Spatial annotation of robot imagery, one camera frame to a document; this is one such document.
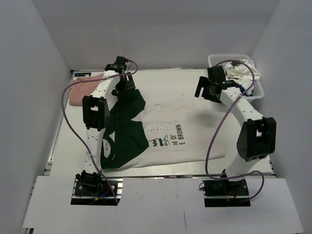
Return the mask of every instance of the white enclosure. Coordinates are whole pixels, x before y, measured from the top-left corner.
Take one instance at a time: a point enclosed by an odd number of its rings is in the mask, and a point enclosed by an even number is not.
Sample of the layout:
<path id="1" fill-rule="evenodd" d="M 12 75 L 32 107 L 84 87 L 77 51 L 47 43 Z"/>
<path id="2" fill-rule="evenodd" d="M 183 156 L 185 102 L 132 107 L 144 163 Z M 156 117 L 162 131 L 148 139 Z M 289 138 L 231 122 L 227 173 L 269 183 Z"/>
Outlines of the white enclosure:
<path id="1" fill-rule="evenodd" d="M 255 107 L 277 122 L 273 166 L 312 233 L 311 12 L 310 0 L 3 0 L 0 233 L 20 233 L 70 70 L 103 70 L 116 56 L 140 69 L 205 69 L 210 54 L 255 61 L 265 93 Z"/>

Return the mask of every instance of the cable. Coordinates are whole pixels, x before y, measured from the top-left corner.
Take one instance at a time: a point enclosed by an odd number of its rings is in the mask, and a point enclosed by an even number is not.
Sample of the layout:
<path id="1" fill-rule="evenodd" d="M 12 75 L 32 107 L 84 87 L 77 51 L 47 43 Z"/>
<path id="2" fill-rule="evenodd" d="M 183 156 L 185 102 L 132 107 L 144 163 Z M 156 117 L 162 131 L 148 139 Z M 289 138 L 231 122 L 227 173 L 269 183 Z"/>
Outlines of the cable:
<path id="1" fill-rule="evenodd" d="M 238 190 L 236 191 L 236 194 L 232 199 L 234 200 L 235 198 L 237 198 L 237 195 L 238 195 Z"/>
<path id="2" fill-rule="evenodd" d="M 103 185 L 101 184 L 101 189 L 99 190 L 99 192 L 97 194 L 93 194 L 93 193 L 90 193 L 91 195 L 93 196 L 96 196 L 96 195 L 99 195 L 103 190 Z"/>
<path id="3" fill-rule="evenodd" d="M 205 182 L 202 182 L 202 183 L 199 184 L 198 188 L 199 188 L 200 190 L 205 189 L 205 185 L 204 185 L 203 187 L 201 187 L 201 185 L 204 184 L 204 183 L 205 183 Z"/>
<path id="4" fill-rule="evenodd" d="M 129 71 L 130 67 L 132 66 L 133 62 L 131 62 L 130 66 L 128 67 L 126 73 Z"/>
<path id="5" fill-rule="evenodd" d="M 219 63 L 217 63 L 215 66 L 221 65 L 221 64 L 223 64 L 223 63 L 225 63 L 225 62 L 235 62 L 235 63 L 239 63 L 239 64 L 244 65 L 244 66 L 247 67 L 248 70 L 251 72 L 252 77 L 253 77 L 253 80 L 252 80 L 252 84 L 251 84 L 244 92 L 242 92 L 241 95 L 239 95 L 239 96 L 237 97 L 237 99 L 232 103 L 232 105 L 229 107 L 228 111 L 225 113 L 224 117 L 223 117 L 222 120 L 220 121 L 219 125 L 217 126 L 216 131 L 215 131 L 215 133 L 214 133 L 214 135 L 213 135 L 213 138 L 211 139 L 210 144 L 209 144 L 209 147 L 208 147 L 207 156 L 206 156 L 206 161 L 205 161 L 205 170 L 206 170 L 206 175 L 207 175 L 210 179 L 214 179 L 214 180 L 235 179 L 235 178 L 241 178 L 241 177 L 249 176 L 249 175 L 254 174 L 254 173 L 259 173 L 259 174 L 261 175 L 261 177 L 262 177 L 262 184 L 261 184 L 260 189 L 258 190 L 258 192 L 255 193 L 255 195 L 253 195 L 252 197 L 250 197 L 250 198 L 244 200 L 244 201 L 248 201 L 248 200 L 251 200 L 251 199 L 255 198 L 255 197 L 261 192 L 261 190 L 262 190 L 262 188 L 263 188 L 263 186 L 264 186 L 264 176 L 263 176 L 262 172 L 256 170 L 256 171 L 249 172 L 249 173 L 247 173 L 247 174 L 245 174 L 245 175 L 236 175 L 236 176 L 223 177 L 223 178 L 213 177 L 213 176 L 210 175 L 209 172 L 208 172 L 208 160 L 209 160 L 209 155 L 210 155 L 210 151 L 211 151 L 211 148 L 212 148 L 212 146 L 213 146 L 213 143 L 214 143 L 214 141 L 215 141 L 216 135 L 218 134 L 218 132 L 219 132 L 219 130 L 220 130 L 222 124 L 224 123 L 226 117 L 227 117 L 227 116 L 229 115 L 229 113 L 232 111 L 232 109 L 234 108 L 234 106 L 238 103 L 238 101 L 241 99 L 241 97 L 242 97 L 243 95 L 245 95 L 245 94 L 252 88 L 252 86 L 253 86 L 254 83 L 255 83 L 255 80 L 254 80 L 254 73 L 253 73 L 252 69 L 250 68 L 250 66 L 248 66 L 247 64 L 245 64 L 245 63 L 242 62 L 242 61 L 239 61 L 239 60 L 232 60 L 232 59 L 224 60 L 224 61 L 222 61 L 222 62 L 219 62 Z"/>
<path id="6" fill-rule="evenodd" d="M 95 201 L 99 200 L 101 197 L 104 197 L 105 195 L 107 195 L 108 192 L 103 193 L 102 195 L 98 196 L 95 198 Z"/>
<path id="7" fill-rule="evenodd" d="M 100 170 L 100 169 L 98 168 L 96 162 L 94 161 L 93 155 L 92 155 L 91 150 L 90 150 L 89 146 L 87 145 L 87 143 L 86 143 L 86 142 L 82 139 L 82 137 L 79 136 L 79 134 L 74 130 L 73 126 L 70 124 L 70 122 L 69 122 L 69 120 L 68 120 L 68 117 L 67 117 L 67 114 L 66 114 L 66 111 L 65 111 L 65 107 L 64 107 L 64 96 L 65 96 L 66 91 L 67 91 L 70 87 L 72 87 L 72 86 L 74 86 L 74 85 L 76 85 L 76 84 L 88 83 L 88 82 L 94 82 L 94 81 L 104 81 L 104 80 L 109 79 L 109 78 L 120 77 L 120 76 L 132 76 L 132 75 L 134 75 L 134 74 L 138 71 L 138 66 L 137 66 L 137 64 L 136 64 L 134 61 L 132 61 L 131 59 L 128 59 L 128 58 L 127 58 L 127 60 L 130 61 L 130 62 L 132 62 L 132 63 L 136 66 L 136 70 L 135 70 L 133 73 L 131 73 L 131 74 L 115 74 L 115 75 L 111 75 L 111 76 L 108 76 L 108 77 L 105 77 L 105 78 L 101 78 L 101 79 L 81 80 L 81 81 L 77 81 L 77 82 L 75 82 L 75 83 L 69 84 L 69 85 L 63 90 L 63 93 L 62 93 L 62 95 L 61 95 L 61 102 L 60 102 L 61 107 L 62 107 L 62 112 L 63 112 L 63 115 L 64 115 L 64 119 L 65 119 L 65 121 L 66 121 L 68 127 L 70 128 L 70 130 L 72 130 L 72 132 L 77 136 L 77 138 L 78 138 L 78 139 L 83 143 L 83 145 L 86 147 L 86 149 L 87 149 L 87 151 L 88 151 L 88 153 L 89 153 L 89 155 L 90 155 L 90 157 L 91 157 L 91 160 L 92 160 L 92 163 L 93 163 L 95 169 L 96 169 L 97 172 L 100 173 L 101 176 L 106 180 L 106 182 L 107 182 L 107 184 L 108 184 L 110 190 L 112 191 L 113 197 L 114 197 L 114 199 L 115 199 L 117 205 L 118 205 L 118 200 L 117 200 L 117 197 L 116 197 L 116 194 L 115 194 L 114 190 L 112 189 L 111 183 L 109 182 L 109 180 L 107 179 L 107 177 L 103 174 L 102 170 Z"/>

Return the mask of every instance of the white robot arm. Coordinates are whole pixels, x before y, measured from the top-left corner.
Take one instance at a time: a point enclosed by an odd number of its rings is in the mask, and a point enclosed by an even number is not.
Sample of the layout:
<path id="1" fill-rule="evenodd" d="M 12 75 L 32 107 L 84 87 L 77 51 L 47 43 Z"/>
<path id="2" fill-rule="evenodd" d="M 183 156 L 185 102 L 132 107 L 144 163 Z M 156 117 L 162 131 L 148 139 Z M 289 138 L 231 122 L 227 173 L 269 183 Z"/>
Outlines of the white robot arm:
<path id="1" fill-rule="evenodd" d="M 212 180 L 205 180 L 202 189 L 205 190 L 205 196 L 209 197 L 248 195 L 242 175 L 246 175 L 259 160 L 274 152 L 276 122 L 272 117 L 264 117 L 244 97 L 240 97 L 238 84 L 226 80 L 222 66 L 208 68 L 208 76 L 200 77 L 195 97 L 199 97 L 203 89 L 201 96 L 204 99 L 224 103 L 232 108 L 231 112 L 239 122 L 241 132 L 236 144 L 237 155 L 232 163 L 223 170 L 221 178 L 208 175 Z"/>
<path id="2" fill-rule="evenodd" d="M 124 74 L 127 62 L 128 60 L 124 57 L 117 57 L 113 64 L 106 66 L 103 78 Z M 109 111 L 112 108 L 107 100 L 113 98 L 113 92 L 123 89 L 135 89 L 131 75 L 108 78 L 102 81 L 90 96 L 85 96 L 82 100 L 83 121 L 87 128 L 87 145 L 98 166 L 100 166 L 102 139 L 110 119 Z M 86 156 L 84 170 L 88 173 L 96 172 L 89 155 Z"/>
<path id="3" fill-rule="evenodd" d="M 226 90 L 221 91 L 220 101 L 224 103 L 227 107 L 230 107 L 240 94 L 241 92 L 239 88 L 236 88 L 236 87 L 227 88 Z M 251 106 L 251 104 L 245 98 L 241 98 L 236 103 L 236 105 L 232 109 L 232 114 L 235 116 L 235 118 L 237 119 L 237 121 L 239 122 L 242 128 L 244 126 L 244 123 L 248 123 L 248 121 L 250 123 L 251 122 L 255 123 L 255 121 L 261 122 L 262 127 L 267 127 L 268 125 L 267 119 L 258 111 L 256 111 L 253 108 L 253 106 Z M 248 137 L 253 137 L 255 139 L 258 137 L 259 139 L 261 139 L 261 135 L 262 133 L 260 131 L 257 131 L 257 129 L 255 129 L 255 131 L 253 131 L 253 136 L 248 136 Z M 241 145 L 242 147 L 244 147 L 243 144 L 245 144 L 245 147 L 247 147 L 246 144 L 248 144 L 248 139 L 246 143 L 238 140 L 237 142 L 238 151 L 239 151 L 240 144 L 242 144 Z M 247 160 L 247 161 L 246 161 L 246 158 L 243 158 L 239 153 L 237 153 L 232 163 L 229 165 L 228 168 L 225 169 L 226 176 L 233 177 L 233 176 L 238 176 L 238 175 L 245 175 L 250 171 L 250 169 L 258 161 L 260 161 L 260 159 L 272 153 L 275 147 L 275 132 L 274 132 L 274 142 L 269 144 L 269 146 L 270 146 L 270 149 L 268 149 L 268 151 L 265 152 L 266 147 L 263 143 L 264 151 L 259 152 L 260 154 L 263 154 L 263 155 L 256 155 L 254 156 L 254 158 L 251 158 L 251 160 Z M 229 181 L 239 181 L 239 180 L 242 180 L 242 178 L 229 179 Z"/>

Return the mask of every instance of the white basket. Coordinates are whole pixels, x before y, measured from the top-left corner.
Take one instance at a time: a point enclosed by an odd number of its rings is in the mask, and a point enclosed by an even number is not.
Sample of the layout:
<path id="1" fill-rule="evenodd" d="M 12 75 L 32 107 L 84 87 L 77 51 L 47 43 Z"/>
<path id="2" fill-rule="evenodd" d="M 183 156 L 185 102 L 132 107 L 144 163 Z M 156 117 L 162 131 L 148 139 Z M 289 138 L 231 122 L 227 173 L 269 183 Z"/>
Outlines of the white basket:
<path id="1" fill-rule="evenodd" d="M 250 57 L 247 55 L 240 55 L 240 54 L 223 54 L 223 55 L 209 55 L 208 56 L 208 64 L 209 67 L 215 66 L 217 63 L 222 62 L 224 60 L 228 59 L 248 59 L 248 61 L 251 61 Z M 249 102 L 258 99 L 258 98 L 263 98 L 264 97 L 264 92 L 262 85 L 260 83 L 260 80 L 256 80 L 254 84 L 254 88 L 252 90 L 252 96 L 251 97 L 245 97 L 246 100 Z"/>

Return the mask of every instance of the folded cloth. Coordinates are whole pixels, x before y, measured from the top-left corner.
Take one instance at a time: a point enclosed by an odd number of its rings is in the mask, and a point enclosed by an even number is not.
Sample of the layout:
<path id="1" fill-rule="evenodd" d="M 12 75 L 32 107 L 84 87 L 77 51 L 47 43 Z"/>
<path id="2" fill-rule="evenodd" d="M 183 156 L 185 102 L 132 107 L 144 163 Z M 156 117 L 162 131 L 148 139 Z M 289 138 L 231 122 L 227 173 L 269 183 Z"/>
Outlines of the folded cloth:
<path id="1" fill-rule="evenodd" d="M 95 80 L 101 79 L 103 74 L 97 75 L 95 77 L 77 77 L 76 80 L 73 80 L 72 83 L 76 83 L 81 80 Z M 72 86 L 72 89 L 69 93 L 69 104 L 72 106 L 81 106 L 82 99 L 84 96 L 89 96 L 97 88 L 101 81 L 86 82 L 80 83 Z"/>
<path id="2" fill-rule="evenodd" d="M 254 79 L 258 80 L 260 79 L 261 74 L 258 72 L 258 70 L 254 67 L 254 61 L 248 61 L 247 59 L 240 59 L 240 61 L 244 62 L 247 64 L 251 70 L 253 71 L 254 74 Z M 249 69 L 242 65 L 242 64 L 237 64 L 233 65 L 233 62 L 228 62 L 223 65 L 223 69 L 225 71 L 225 74 L 227 76 L 227 79 L 232 79 L 234 80 L 237 84 L 241 85 L 244 90 L 249 88 L 252 84 L 253 76 Z M 252 87 L 246 95 L 251 95 L 252 90 L 254 88 Z"/>

